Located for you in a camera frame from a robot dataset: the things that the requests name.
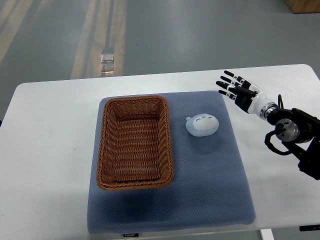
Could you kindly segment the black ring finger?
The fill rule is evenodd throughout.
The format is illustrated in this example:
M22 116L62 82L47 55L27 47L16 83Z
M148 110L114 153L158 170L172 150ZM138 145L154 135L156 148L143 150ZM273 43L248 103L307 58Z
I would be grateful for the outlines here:
M234 86L240 86L241 83L236 81L234 78L228 78L226 76L221 76L220 79L222 80L222 82L226 82L226 83L230 83Z

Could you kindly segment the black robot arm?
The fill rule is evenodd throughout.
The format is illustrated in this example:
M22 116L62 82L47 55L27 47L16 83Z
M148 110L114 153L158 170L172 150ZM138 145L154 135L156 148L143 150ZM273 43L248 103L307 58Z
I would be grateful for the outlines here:
M320 179L320 121L298 108L285 109L282 97L277 102L254 83L225 70L216 85L220 94L230 98L247 114L257 115L274 126L264 144L280 156L294 155L301 172Z

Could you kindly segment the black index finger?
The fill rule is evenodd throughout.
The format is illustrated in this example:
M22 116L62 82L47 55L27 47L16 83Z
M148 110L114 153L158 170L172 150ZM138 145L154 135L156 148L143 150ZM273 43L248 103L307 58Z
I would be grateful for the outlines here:
M222 95L230 98L231 100L235 100L236 97L237 97L236 95L234 95L234 94L232 94L232 93L230 93L230 92L226 92L226 91L224 91L224 90L219 90L218 92L219 92L220 94L222 94Z

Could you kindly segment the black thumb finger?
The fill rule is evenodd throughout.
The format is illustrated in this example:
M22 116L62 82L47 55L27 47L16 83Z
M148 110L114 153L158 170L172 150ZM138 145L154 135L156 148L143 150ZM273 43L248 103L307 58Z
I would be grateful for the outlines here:
M243 87L239 87L239 86L236 86L234 88L235 92L237 95L242 95L242 96L245 96L247 98L254 98L258 92L257 91L252 91L252 90L249 90L249 89L246 89L246 88L243 88Z

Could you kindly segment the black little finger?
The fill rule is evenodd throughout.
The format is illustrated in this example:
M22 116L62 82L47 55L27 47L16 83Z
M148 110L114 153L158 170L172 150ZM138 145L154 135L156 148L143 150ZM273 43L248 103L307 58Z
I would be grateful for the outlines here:
M236 81L238 81L239 83L243 83L245 81L245 79L241 76L235 75L234 73L228 71L228 70L224 70L223 73L233 79L235 79Z

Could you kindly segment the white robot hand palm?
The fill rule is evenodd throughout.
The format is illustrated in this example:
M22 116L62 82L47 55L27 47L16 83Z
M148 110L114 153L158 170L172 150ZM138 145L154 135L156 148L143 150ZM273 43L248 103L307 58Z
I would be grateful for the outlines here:
M277 108L277 104L267 99L266 93L257 85L247 80L241 80L239 87L252 91L255 94L254 96L244 95L243 93L236 94L235 104L247 114L254 114L261 119L266 119L268 117L268 111Z

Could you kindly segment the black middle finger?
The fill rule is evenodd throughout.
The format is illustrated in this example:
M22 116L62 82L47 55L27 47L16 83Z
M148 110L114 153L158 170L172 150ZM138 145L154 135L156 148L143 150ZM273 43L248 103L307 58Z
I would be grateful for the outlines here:
M228 82L224 82L224 81L216 81L216 85L218 85L219 87L221 87L222 89L225 89L229 92L234 92L235 91L235 85L230 84Z

